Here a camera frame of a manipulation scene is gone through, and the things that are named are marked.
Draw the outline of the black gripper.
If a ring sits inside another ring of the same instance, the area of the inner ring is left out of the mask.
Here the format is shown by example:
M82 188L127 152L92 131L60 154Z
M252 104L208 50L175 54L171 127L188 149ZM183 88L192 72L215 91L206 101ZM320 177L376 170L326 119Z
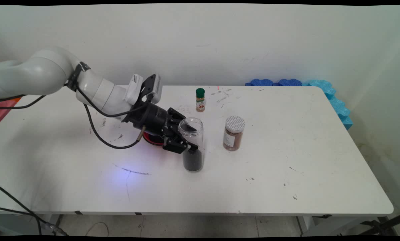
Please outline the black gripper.
M188 150L194 153L198 145L181 136L179 129L185 132L196 132L197 129L184 119L185 116L173 108L165 110L151 102L136 102L123 122L131 122L134 128L145 128L145 132L162 137L162 148L166 151L181 154Z

